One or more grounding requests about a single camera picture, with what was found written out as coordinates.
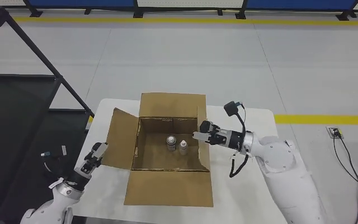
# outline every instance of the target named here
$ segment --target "table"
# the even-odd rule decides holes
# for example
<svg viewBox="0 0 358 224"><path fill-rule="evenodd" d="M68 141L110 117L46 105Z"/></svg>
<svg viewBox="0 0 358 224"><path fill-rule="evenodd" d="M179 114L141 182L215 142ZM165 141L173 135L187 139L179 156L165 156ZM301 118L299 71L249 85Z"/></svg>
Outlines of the table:
<svg viewBox="0 0 358 224"><path fill-rule="evenodd" d="M103 99L83 144L76 166L96 142L105 142L114 108L138 116L139 101ZM277 136L274 115L265 109L246 109L247 130L259 137ZM207 106L208 120L224 129L241 131L236 117L228 117L222 106ZM93 174L78 204L76 216L106 218L147 223L272 223L287 224L271 198L255 159L234 178L229 178L233 150L210 146L213 208L177 206L124 206L128 170L100 166ZM239 166L243 156L236 156Z"/></svg>

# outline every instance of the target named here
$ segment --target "cardboard box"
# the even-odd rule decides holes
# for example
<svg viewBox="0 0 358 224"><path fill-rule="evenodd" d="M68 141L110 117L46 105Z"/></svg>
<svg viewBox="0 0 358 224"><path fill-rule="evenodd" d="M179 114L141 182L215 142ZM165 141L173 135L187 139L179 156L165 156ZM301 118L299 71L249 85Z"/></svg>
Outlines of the cardboard box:
<svg viewBox="0 0 358 224"><path fill-rule="evenodd" d="M139 118L113 111L102 163L130 170L126 205L212 207L209 146L192 138L206 120L205 95L142 94ZM167 149L168 135L177 149ZM181 140L187 155L179 153Z"/></svg>

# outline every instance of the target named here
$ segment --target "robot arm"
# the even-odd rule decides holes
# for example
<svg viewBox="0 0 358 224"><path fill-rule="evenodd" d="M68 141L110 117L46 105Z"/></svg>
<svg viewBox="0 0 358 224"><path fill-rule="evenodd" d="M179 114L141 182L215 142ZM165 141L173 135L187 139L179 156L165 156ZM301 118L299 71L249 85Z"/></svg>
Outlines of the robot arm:
<svg viewBox="0 0 358 224"><path fill-rule="evenodd" d="M71 224L73 214L69 206L79 202L84 187L92 177L91 173L100 166L106 150L107 143L97 142L80 167L76 167L65 180L60 178L49 186L52 188L54 199L37 210L27 210L20 224Z"/></svg>
<svg viewBox="0 0 358 224"><path fill-rule="evenodd" d="M281 141L277 137L259 139L255 133L220 129L209 121L201 124L200 132L194 132L193 138L255 157L287 223L324 224L317 189L292 141Z"/></svg>

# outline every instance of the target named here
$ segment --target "electrical outlet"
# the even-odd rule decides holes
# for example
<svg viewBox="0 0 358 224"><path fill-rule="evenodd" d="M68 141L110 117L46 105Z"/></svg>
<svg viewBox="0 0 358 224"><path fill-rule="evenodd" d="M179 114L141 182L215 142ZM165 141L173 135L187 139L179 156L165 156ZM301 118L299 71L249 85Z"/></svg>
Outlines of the electrical outlet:
<svg viewBox="0 0 358 224"><path fill-rule="evenodd" d="M337 128L338 131L340 132L341 138L344 139L343 134L342 134L342 131L341 131L338 127L326 127L330 138L332 138L332 139L338 138L338 136L335 136L335 132L334 132L334 129L336 129L336 128Z"/></svg>

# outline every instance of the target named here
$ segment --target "small bottle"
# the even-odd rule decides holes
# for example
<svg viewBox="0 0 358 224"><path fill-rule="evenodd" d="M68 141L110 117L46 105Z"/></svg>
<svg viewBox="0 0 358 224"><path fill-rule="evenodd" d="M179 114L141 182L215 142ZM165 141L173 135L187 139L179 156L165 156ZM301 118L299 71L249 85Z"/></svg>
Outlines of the small bottle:
<svg viewBox="0 0 358 224"><path fill-rule="evenodd" d="M175 151L175 143L177 139L174 136L168 136L167 138L167 148L169 151Z"/></svg>
<svg viewBox="0 0 358 224"><path fill-rule="evenodd" d="M188 144L186 143L185 140L180 142L180 146L179 146L179 152L181 155L186 155L187 152L187 148L188 148Z"/></svg>

